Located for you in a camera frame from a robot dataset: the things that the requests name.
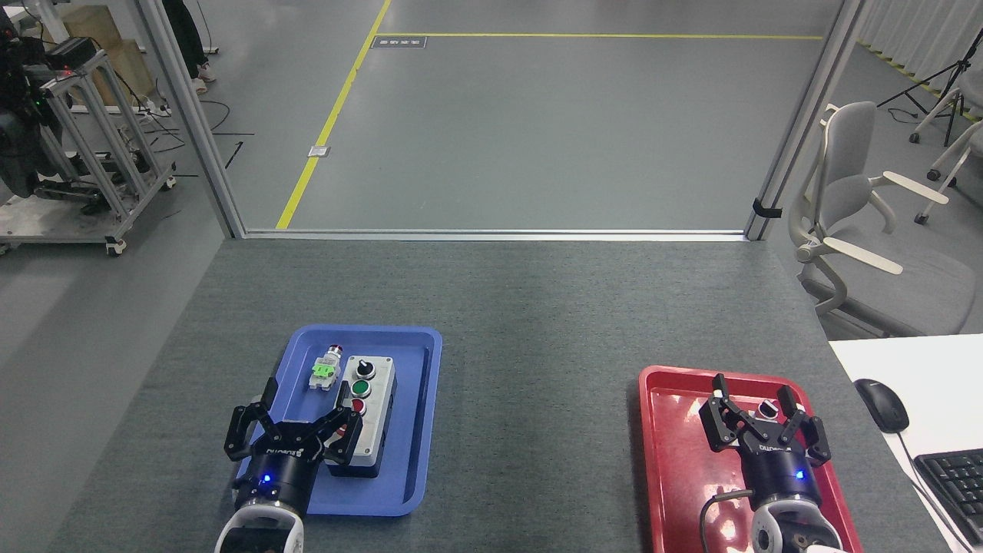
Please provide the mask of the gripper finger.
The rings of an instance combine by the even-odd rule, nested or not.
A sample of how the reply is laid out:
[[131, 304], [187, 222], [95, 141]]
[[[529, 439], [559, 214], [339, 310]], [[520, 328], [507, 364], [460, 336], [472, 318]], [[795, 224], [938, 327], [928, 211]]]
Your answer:
[[730, 398], [724, 374], [717, 373], [713, 377], [712, 387], [709, 398], [699, 409], [699, 416], [710, 448], [722, 452], [727, 447], [734, 447], [741, 428], [757, 434], [758, 426], [753, 417]]
[[821, 418], [807, 415], [790, 386], [781, 386], [777, 391], [777, 399], [782, 407], [782, 414], [786, 417], [777, 437], [779, 444], [790, 444], [796, 433], [800, 432], [805, 440], [805, 455], [810, 465], [825, 465], [832, 458], [832, 453]]
[[275, 377], [270, 376], [266, 381], [263, 393], [249, 405], [237, 406], [232, 412], [230, 424], [226, 432], [224, 452], [231, 461], [241, 461], [250, 456], [250, 446], [247, 441], [250, 425], [258, 422], [267, 437], [274, 441], [282, 439], [281, 431], [270, 417], [270, 407], [273, 406], [278, 384]]
[[355, 452], [359, 434], [362, 431], [362, 416], [350, 406], [338, 406], [310, 424], [306, 437], [317, 445], [316, 461], [333, 462], [335, 465], [350, 465]]

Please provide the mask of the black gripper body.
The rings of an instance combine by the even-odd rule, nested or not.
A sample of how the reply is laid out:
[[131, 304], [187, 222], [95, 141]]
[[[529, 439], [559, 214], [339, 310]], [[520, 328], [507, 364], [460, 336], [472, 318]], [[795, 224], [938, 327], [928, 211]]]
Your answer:
[[277, 502], [305, 515], [322, 460], [323, 442], [306, 426], [280, 426], [278, 439], [264, 432], [250, 446], [248, 468], [233, 483], [234, 507]]
[[740, 438], [740, 459], [745, 486], [753, 493], [752, 508], [782, 499], [805, 499], [820, 504], [813, 469], [796, 438], [783, 445], [775, 436], [763, 441], [745, 433]]

